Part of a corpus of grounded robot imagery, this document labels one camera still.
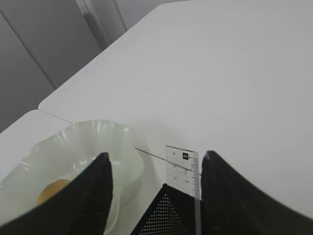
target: white tabletop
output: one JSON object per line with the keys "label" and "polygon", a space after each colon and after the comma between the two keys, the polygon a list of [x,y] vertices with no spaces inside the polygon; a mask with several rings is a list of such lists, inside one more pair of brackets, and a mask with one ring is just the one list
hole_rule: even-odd
{"label": "white tabletop", "polygon": [[35,144],[61,131],[71,123],[33,110],[0,133],[0,179],[27,157]]}
{"label": "white tabletop", "polygon": [[70,122],[131,126],[139,149],[215,150],[313,218],[311,0],[157,7],[45,99]]}

